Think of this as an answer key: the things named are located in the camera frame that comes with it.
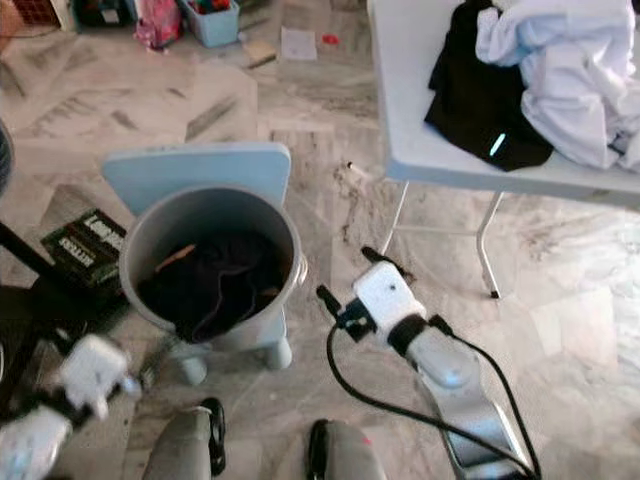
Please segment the white cloth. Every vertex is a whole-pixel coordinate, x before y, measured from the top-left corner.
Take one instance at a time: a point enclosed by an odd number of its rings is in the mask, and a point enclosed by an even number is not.
[[[478,15],[476,55],[519,64],[522,112],[560,153],[597,168],[640,171],[640,84],[631,79],[629,0],[519,0]],[[609,144],[626,148],[620,155]]]

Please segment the blue container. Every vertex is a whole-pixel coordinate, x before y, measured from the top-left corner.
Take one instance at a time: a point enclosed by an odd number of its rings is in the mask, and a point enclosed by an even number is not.
[[[189,29],[205,47],[217,47],[233,43],[238,39],[238,14],[240,7],[234,1],[229,10],[201,15],[187,0],[178,0],[187,16]]]

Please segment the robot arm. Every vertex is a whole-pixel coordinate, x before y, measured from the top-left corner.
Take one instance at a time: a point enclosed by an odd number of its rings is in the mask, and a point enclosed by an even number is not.
[[[409,362],[426,400],[443,421],[527,463],[506,416],[482,387],[477,355],[467,345],[429,326],[425,307],[393,264],[379,262],[360,277],[354,283],[357,299],[342,311],[333,297],[327,302],[330,294],[322,289],[319,294],[327,307],[356,341],[373,330],[382,344],[393,347]],[[512,462],[470,440],[454,433],[443,433],[443,440],[457,478],[521,478]]]
[[[44,478],[75,427],[91,414],[106,418],[107,399],[117,387],[137,395],[128,364],[111,342],[95,335],[80,340],[54,377],[57,391],[0,428],[0,480]]]

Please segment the pink bag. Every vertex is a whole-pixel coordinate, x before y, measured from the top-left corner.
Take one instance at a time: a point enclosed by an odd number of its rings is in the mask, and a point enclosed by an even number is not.
[[[137,38],[147,48],[161,50],[180,37],[182,15],[175,0],[142,0],[136,25]]]

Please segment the black cloth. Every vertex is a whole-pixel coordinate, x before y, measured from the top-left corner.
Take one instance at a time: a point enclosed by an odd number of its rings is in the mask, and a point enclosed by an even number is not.
[[[519,68],[487,65],[476,57],[478,12],[491,6],[489,0],[467,0],[453,12],[429,81],[436,95],[425,121],[503,170],[542,165],[553,148],[522,114]]]
[[[185,256],[163,262],[139,285],[140,298],[175,324],[180,338],[203,342],[258,313],[280,293],[280,257],[257,233],[217,233]]]

